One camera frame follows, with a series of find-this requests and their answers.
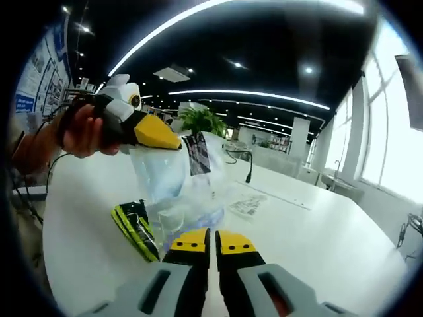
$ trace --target green plant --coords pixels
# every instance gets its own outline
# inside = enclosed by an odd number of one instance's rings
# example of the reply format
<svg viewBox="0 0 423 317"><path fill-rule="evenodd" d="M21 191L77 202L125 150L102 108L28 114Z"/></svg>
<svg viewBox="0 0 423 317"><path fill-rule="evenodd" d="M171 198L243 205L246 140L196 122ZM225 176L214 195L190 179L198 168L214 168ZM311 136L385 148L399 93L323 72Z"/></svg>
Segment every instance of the green plant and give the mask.
<svg viewBox="0 0 423 317"><path fill-rule="evenodd" d="M270 142L269 141L263 141L258 146L269 148L270 147Z"/></svg>
<svg viewBox="0 0 423 317"><path fill-rule="evenodd" d="M220 137L225 137L227 128L218 116L209 110L186 109L179 118L183 120L182 130L191 130L193 134L200 131L212 132Z"/></svg>

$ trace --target white pillar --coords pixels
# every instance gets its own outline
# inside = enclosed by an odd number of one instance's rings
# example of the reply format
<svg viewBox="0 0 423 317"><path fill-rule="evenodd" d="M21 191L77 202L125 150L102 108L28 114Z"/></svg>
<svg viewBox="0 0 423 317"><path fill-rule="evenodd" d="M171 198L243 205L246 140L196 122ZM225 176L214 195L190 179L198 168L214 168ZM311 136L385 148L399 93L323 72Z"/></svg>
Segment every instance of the white pillar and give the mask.
<svg viewBox="0 0 423 317"><path fill-rule="evenodd" d="M346 182L356 180L364 165L365 149L369 128L367 94L365 93L365 77L362 77L352 90L352 122L350 142L346 153L344 169L340 177Z"/></svg>
<svg viewBox="0 0 423 317"><path fill-rule="evenodd" d="M310 121L295 117L291 134L291 151L289 155L303 159L307 136L309 134Z"/></svg>

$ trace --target plastic bag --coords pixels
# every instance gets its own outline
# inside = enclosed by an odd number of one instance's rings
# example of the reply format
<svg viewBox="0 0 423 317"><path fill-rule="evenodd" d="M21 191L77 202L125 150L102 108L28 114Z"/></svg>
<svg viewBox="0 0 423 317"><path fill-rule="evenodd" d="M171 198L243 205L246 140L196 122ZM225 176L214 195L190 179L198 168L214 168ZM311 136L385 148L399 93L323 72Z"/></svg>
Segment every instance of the plastic bag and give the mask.
<svg viewBox="0 0 423 317"><path fill-rule="evenodd" d="M130 149L138 181L147 192L147 214L161 253L184 232L214 228L225 205L224 139L211 133L181 135L179 151Z"/></svg>

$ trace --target cable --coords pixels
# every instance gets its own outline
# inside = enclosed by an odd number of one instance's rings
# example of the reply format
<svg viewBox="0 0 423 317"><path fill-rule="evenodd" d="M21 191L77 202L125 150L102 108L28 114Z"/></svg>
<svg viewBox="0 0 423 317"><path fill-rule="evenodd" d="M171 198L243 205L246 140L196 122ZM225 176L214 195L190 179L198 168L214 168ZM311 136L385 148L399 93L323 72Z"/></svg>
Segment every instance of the cable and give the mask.
<svg viewBox="0 0 423 317"><path fill-rule="evenodd" d="M54 164L62 157L65 157L66 155L70 155L71 153L65 153L62 154L58 157L56 157L56 159L53 161L53 163L51 163L50 168L48 169L48 173L47 173L47 180L46 180L46 194L48 194L48 180L50 179L50 174L52 172L52 169L54 167Z"/></svg>
<svg viewBox="0 0 423 317"><path fill-rule="evenodd" d="M408 226L411 226L415 231L420 233L423 238L423 219L418 215L413 215L412 213L409 213L407 223L403 223L401 225L401 230L399 232L399 237L397 242L397 249L403 245L405 233L407 232Z"/></svg>
<svg viewBox="0 0 423 317"><path fill-rule="evenodd" d="M229 157L230 157L231 159L233 159L233 162L226 162L226 164L235 165L235 164L238 162L238 160L237 160L235 157L233 157L233 156L231 155L231 153L230 153L230 152L228 152L228 150L226 150L226 153L229 155Z"/></svg>
<svg viewBox="0 0 423 317"><path fill-rule="evenodd" d="M29 200L25 199L24 196L21 194L21 192L18 189L17 184L15 183L15 180L13 179L13 173L11 171L10 171L10 173L11 173L11 181L12 181L13 189L16 190L16 192L18 193L20 201L22 202L23 205L25 205L29 209L32 216L36 217L37 220L40 222L40 224L43 225L43 218L41 218L41 216L38 214L37 210L35 208L33 208L33 206L31 206L31 204L29 203Z"/></svg>
<svg viewBox="0 0 423 317"><path fill-rule="evenodd" d="M225 150L225 151L232 159L235 159L235 160L237 159L233 157L232 155L230 155L229 153L247 153L248 155L250 155L250 172L248 173L247 178L245 178L245 182L249 184L251 182L251 174L252 174L252 152L251 151L234 151L234 150Z"/></svg>
<svg viewBox="0 0 423 317"><path fill-rule="evenodd" d="M68 105L61 105L61 106L59 106L59 107L57 107L49 116L48 116L48 118L47 118L47 121L44 121L41 125L40 125L40 127L37 129L37 131L35 132L35 134L34 134L34 137L32 138L32 141L31 141L31 143L29 144L29 146L28 146L28 150L27 150L27 156L29 157L30 155L28 155L29 154L29 152L30 152L30 150L31 150L31 148L32 148L32 146L34 145L34 141L35 141L35 138L37 137L37 135L41 132L41 130L42 130L42 128L48 123L48 122L50 122L50 121L52 121L53 120L53 118L54 118L54 115L55 114L57 114L57 112L59 111L59 110L61 110L61 109L63 109L63 108L65 108L65 107L68 107ZM32 199L32 196L31 196L31 194L30 194L30 192L29 192L29 188L28 188L28 179L27 179L27 177L26 176L23 176L24 177L24 184L25 184L25 190L26 190L26 194L27 194L27 196L28 196L28 199L25 199L24 197L23 197L23 195L21 194L21 192L19 191L19 189L18 189L18 187L17 187L17 185L15 184L15 181L13 180L13 175L11 175L12 176L12 182L13 182L13 184L14 184L14 187L15 187L15 190L17 191L17 193L18 193L18 196L19 196L19 198L20 198L20 200L22 201L22 203L24 204L24 205L26 205L28 208L29 208L29 210L31 211L31 213L38 219L38 221L42 224L43 223L43 219L41 218L41 216L39 215L39 213L38 213L38 211L36 210L36 208L32 205L32 204L30 204L30 201L32 202L32 201L34 201L33 199Z"/></svg>

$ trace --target desk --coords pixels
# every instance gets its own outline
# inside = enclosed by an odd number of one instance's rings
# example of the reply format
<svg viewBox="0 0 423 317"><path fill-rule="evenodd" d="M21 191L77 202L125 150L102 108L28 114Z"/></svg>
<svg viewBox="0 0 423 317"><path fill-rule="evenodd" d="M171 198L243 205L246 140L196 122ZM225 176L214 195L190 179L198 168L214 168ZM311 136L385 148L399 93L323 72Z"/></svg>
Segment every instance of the desk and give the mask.
<svg viewBox="0 0 423 317"><path fill-rule="evenodd" d="M241 160L227 166L239 186L246 186L248 171ZM268 263L312 286L319 302L373 314L401 286L403 259L350 199L259 166L250 186L270 194L266 209L251 223L226 213L221 228L247 236ZM129 155L58 161L47 197L44 256L53 294L69 315L113 300L118 286L142 275L146 263L110 216L115 205L140 198ZM203 316L224 316L217 276L211 256Z"/></svg>

